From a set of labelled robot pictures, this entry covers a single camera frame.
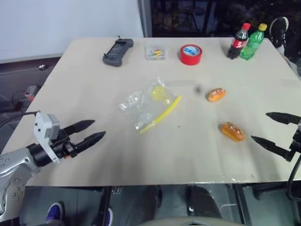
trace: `black remote control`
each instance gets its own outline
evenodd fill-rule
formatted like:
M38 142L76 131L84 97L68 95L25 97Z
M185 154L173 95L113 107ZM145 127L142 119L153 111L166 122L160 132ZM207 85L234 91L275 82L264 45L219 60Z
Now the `black remote control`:
M115 44L109 50L107 54L103 55L103 62L106 65L111 65L114 67L119 67L122 65L122 58L127 52L128 48L134 45L132 39L117 39Z

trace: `plastic bottle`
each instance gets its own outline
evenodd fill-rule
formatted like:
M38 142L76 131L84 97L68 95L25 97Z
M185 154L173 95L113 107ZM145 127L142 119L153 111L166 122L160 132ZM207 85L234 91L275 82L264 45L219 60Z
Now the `plastic bottle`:
M231 47L228 50L227 57L233 60L239 56L241 49L248 39L248 30L250 29L250 26L249 23L244 23L241 30L235 34Z
M256 50L259 48L264 39L264 31L267 27L268 26L266 24L260 24L258 30L251 34L249 41L240 53L241 58L249 60L254 56Z

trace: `white wall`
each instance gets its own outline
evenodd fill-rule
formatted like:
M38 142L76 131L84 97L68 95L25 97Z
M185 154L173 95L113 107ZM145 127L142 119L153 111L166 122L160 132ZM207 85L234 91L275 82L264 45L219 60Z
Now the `white wall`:
M61 55L77 37L143 37L138 0L0 0L0 63Z

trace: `coca-cola label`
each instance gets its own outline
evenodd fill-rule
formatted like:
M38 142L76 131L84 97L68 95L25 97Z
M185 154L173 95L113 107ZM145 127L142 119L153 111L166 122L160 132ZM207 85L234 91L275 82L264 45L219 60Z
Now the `coca-cola label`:
M239 40L233 39L233 42L231 45L234 48L242 48L245 45L245 43L246 43L246 41L239 41Z

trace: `coca-cola bottle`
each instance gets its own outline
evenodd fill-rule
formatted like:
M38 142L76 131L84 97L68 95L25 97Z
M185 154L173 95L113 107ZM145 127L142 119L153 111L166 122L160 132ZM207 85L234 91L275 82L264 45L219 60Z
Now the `coca-cola bottle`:
M227 57L233 60L239 56L240 51L248 39L248 30L250 29L250 26L251 25L249 23L244 23L241 30L235 34Z

